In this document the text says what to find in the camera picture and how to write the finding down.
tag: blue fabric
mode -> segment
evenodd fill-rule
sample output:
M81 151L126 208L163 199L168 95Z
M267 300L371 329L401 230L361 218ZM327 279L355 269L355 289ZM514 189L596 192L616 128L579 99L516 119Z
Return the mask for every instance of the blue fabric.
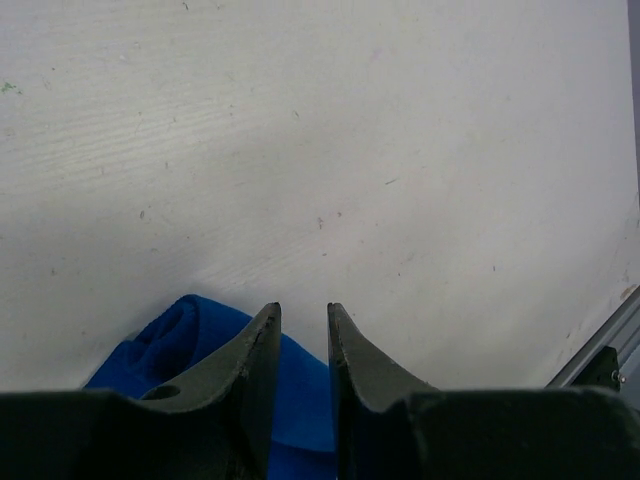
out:
M187 295L134 340L116 347L85 388L140 398L235 337L251 320L213 300ZM329 370L282 335L269 457L270 480L336 478Z

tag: hole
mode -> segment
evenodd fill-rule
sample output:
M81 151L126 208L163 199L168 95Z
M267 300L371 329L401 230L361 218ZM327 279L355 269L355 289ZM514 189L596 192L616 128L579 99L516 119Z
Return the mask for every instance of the hole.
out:
M165 398L175 397L179 393L180 389L174 385L160 385L145 393L142 400L163 400Z

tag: white table surface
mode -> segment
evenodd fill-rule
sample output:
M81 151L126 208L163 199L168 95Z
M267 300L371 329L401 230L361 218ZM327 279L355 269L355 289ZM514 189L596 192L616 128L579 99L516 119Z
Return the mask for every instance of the white table surface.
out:
M0 67L2 390L188 292L542 385L640 283L624 0L27 0Z

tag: stain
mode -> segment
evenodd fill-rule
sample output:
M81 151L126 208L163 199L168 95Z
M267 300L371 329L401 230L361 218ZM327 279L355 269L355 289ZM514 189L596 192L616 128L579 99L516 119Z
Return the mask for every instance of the stain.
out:
M382 55L382 48L374 48L373 52L371 52L371 56L369 57L369 63L373 63L380 58Z
M620 294L620 300L626 300L627 297L629 295L631 295L633 293L633 291L638 287L638 285L636 285L635 283L633 285L631 285L630 287L627 287L623 290L623 292Z
M9 82L4 82L4 85L2 85L2 87L0 87L0 93L7 93L7 92L15 92L18 95L22 95L22 90L20 90L16 85L12 85Z

